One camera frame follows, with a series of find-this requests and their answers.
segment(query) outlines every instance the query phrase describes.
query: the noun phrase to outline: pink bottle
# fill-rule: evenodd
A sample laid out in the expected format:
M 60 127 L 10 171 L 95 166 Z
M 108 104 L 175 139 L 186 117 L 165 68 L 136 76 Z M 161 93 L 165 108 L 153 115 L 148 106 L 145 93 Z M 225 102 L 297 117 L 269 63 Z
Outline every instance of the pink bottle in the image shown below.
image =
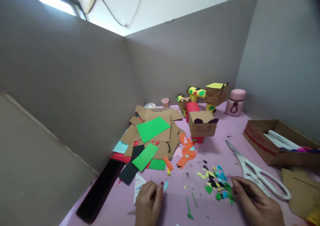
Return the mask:
M 246 96 L 246 91 L 243 89 L 234 89 L 231 91 L 230 98 L 227 101 L 227 107 L 225 113 L 230 116 L 239 116 L 243 103 L 244 97 Z

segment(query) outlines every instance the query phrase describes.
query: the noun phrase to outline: scissors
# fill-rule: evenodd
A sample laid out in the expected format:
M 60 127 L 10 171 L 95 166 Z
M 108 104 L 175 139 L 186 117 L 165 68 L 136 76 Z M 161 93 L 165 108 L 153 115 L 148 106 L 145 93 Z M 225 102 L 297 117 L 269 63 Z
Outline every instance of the scissors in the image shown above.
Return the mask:
M 249 179 L 252 182 L 254 182 L 268 197 L 270 195 L 267 189 L 264 187 L 264 185 L 266 185 L 268 189 L 270 189 L 270 191 L 273 192 L 273 194 L 279 199 L 284 199 L 284 200 L 291 199 L 291 194 L 289 190 L 278 179 L 273 177 L 268 172 L 258 168 L 253 163 L 251 163 L 242 154 L 240 154 L 239 151 L 228 140 L 226 140 L 226 143 L 229 146 L 229 148 L 234 152 L 234 155 L 238 158 L 242 167 L 243 175 L 246 179 Z M 268 178 L 270 178 L 273 182 L 275 182 L 278 186 L 280 186 L 280 188 L 284 191 L 285 195 L 281 195 L 272 186 L 272 184 L 263 176 L 263 174 L 268 176 Z

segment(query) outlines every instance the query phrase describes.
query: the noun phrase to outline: cat ear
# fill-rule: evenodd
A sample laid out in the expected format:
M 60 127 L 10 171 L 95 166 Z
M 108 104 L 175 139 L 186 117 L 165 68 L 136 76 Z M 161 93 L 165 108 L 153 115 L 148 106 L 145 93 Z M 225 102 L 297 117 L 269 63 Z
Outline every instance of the cat ear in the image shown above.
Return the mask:
M 203 123 L 203 121 L 201 119 L 195 119 L 194 123 Z
M 219 119 L 211 119 L 208 123 L 217 123 Z

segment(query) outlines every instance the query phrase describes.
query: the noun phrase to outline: paper cup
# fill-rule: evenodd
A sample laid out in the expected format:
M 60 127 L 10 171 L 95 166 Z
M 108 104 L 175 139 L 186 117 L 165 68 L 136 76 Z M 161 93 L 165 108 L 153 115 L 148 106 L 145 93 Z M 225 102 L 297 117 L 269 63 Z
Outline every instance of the paper cup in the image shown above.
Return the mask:
M 168 98 L 161 99 L 161 103 L 162 103 L 164 108 L 168 108 L 169 107 L 169 99 Z

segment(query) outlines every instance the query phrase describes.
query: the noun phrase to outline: ceiling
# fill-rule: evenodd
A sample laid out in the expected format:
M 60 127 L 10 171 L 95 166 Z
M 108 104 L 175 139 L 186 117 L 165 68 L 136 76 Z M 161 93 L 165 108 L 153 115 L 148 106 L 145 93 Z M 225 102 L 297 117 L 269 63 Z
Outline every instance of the ceiling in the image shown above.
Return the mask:
M 89 0 L 78 1 L 85 10 Z M 91 23 L 125 36 L 225 1 L 228 0 L 141 0 L 132 24 L 125 28 L 114 20 L 102 0 L 96 0 L 86 17 Z M 114 17 L 124 25 L 130 23 L 139 0 L 104 0 L 104 2 Z

